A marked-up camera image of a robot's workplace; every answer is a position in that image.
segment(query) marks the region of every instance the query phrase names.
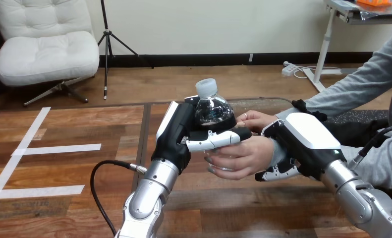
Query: finger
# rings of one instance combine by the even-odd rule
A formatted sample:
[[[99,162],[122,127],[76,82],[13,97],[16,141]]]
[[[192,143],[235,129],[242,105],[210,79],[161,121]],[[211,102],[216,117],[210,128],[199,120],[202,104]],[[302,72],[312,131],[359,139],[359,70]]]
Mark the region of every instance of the finger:
[[[251,131],[259,132],[262,130],[266,125],[264,123],[264,120],[262,119],[249,119],[245,121],[241,121],[237,123],[238,127],[247,127]]]
[[[239,157],[239,158],[211,156],[211,157],[205,157],[205,160],[216,167],[227,168],[235,171],[242,170],[246,167],[249,167],[251,164],[250,156]]]
[[[221,149],[219,149],[218,154],[219,156],[222,154],[222,155],[232,155],[235,157],[245,157],[250,155],[251,153],[245,143],[239,143],[235,145],[222,147]]]
[[[224,171],[221,169],[213,169],[212,167],[208,167],[208,171],[223,179],[241,180],[250,175],[251,168],[247,167],[238,171]]]
[[[236,122],[241,122],[241,121],[245,121],[245,120],[252,120],[252,119],[258,119],[258,118],[260,118],[259,112],[253,111],[253,110],[249,110],[245,114],[243,113],[239,117],[237,117],[236,118]]]
[[[236,123],[238,123],[238,122],[242,122],[242,121],[247,120],[247,117],[245,116],[245,114],[242,114],[239,117],[237,117],[235,120],[236,120]]]

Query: gray sweatshirt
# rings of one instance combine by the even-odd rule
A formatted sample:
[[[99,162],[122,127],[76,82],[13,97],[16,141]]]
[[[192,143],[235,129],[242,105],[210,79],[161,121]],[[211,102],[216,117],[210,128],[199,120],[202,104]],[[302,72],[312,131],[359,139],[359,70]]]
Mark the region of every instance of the gray sweatshirt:
[[[372,58],[355,73],[306,100],[305,103],[307,110],[320,111],[332,117],[355,109],[390,88],[392,88],[392,38],[381,50],[374,52]],[[291,108],[276,116],[285,119],[288,114],[294,112],[299,111]],[[342,146],[342,152],[348,161],[352,160],[360,149]],[[286,157],[285,150],[275,142],[272,166]],[[373,186],[392,188],[392,137],[380,148],[372,148],[359,164],[356,172]]]

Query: human hand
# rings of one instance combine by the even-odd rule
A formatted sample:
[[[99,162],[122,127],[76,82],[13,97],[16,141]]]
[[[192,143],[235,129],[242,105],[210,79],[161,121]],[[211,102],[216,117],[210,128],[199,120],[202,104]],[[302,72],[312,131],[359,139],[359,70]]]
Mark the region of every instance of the human hand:
[[[236,118],[238,127],[248,127],[251,131],[260,134],[264,127],[276,121],[278,117],[257,111],[248,111]]]
[[[252,136],[239,144],[222,147],[217,155],[205,157],[205,160],[216,167],[233,170],[208,167],[208,171],[214,175],[223,179],[240,180],[268,168],[273,151],[274,144],[271,139]]]

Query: tufted cushion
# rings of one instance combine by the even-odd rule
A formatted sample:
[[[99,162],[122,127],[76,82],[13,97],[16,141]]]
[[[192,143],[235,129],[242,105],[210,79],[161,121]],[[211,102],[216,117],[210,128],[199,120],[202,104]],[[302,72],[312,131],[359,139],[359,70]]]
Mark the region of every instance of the tufted cushion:
[[[0,80],[8,86],[21,86],[91,77],[98,63],[98,45],[86,31],[42,38],[14,37],[0,50]]]
[[[92,34],[92,25],[85,0],[0,0],[0,31],[8,40],[74,31]]]

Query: plastic water bottle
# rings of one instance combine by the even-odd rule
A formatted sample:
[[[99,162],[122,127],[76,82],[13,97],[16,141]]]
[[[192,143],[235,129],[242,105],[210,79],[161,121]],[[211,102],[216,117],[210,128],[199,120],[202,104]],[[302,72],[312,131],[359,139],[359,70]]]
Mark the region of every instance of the plastic water bottle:
[[[196,123],[201,130],[229,130],[236,127],[234,111],[231,105],[218,94],[218,87],[213,78],[204,79],[196,84],[197,94],[200,101],[196,107]],[[205,156],[210,157],[215,152],[205,151]]]

